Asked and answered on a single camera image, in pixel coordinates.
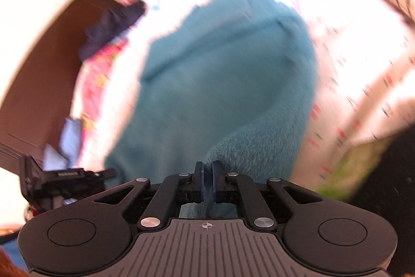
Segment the blue fuzzy flower sweater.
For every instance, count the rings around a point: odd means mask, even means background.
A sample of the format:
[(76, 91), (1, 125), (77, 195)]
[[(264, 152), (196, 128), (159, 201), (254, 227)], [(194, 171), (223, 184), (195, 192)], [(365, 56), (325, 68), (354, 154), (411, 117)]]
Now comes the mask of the blue fuzzy flower sweater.
[(130, 122), (104, 165), (114, 187), (195, 163), (264, 182), (288, 178), (316, 89), (307, 25), (276, 0), (212, 0), (152, 43)]

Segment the light blue cloth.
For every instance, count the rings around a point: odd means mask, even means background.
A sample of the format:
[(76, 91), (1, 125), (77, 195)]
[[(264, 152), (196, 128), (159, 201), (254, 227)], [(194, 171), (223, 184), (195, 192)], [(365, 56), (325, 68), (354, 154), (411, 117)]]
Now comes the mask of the light blue cloth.
[(47, 144), (44, 149), (43, 170), (73, 169), (77, 166), (82, 148), (82, 120), (67, 117), (60, 134), (58, 149)]

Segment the dark wooden headboard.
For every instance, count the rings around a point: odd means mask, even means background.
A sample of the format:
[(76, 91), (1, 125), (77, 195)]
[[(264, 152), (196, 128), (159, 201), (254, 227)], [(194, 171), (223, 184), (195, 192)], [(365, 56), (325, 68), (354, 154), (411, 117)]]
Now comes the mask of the dark wooden headboard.
[(73, 0), (49, 25), (14, 77), (1, 104), (1, 168), (17, 174), (19, 159), (40, 163), (47, 145), (58, 147), (70, 114), (85, 31), (115, 0)]

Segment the pink cartoon print blanket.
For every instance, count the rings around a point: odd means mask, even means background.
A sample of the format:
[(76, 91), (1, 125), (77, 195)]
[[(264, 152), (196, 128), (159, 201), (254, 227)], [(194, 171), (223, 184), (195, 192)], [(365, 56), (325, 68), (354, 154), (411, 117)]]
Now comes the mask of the pink cartoon print blanket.
[(91, 132), (101, 115), (101, 105), (113, 65), (128, 45), (128, 38), (107, 43), (87, 60), (87, 71), (81, 85), (81, 118), (85, 133)]

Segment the dark navy jacket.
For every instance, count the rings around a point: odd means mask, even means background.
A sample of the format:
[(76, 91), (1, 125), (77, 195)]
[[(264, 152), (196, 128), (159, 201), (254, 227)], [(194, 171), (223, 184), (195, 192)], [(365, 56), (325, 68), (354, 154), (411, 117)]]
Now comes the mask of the dark navy jacket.
[(99, 21), (85, 31), (87, 41), (78, 51), (80, 61), (84, 62), (98, 53), (107, 43), (135, 24), (145, 11), (143, 1), (127, 6), (119, 4), (105, 10)]

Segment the white cherry print sheet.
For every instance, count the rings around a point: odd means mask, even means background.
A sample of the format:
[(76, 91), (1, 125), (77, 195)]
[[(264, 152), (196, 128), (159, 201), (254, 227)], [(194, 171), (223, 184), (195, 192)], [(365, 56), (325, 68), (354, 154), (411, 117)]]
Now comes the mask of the white cherry print sheet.
[[(144, 0), (146, 11), (119, 37), (101, 115), (85, 133), (77, 167), (99, 171), (130, 122), (153, 42), (212, 0)], [(388, 144), (414, 122), (414, 24), (385, 0), (276, 0), (307, 25), (316, 56), (309, 119), (286, 178), (344, 200), (373, 173)], [(72, 111), (81, 117), (83, 64)]]

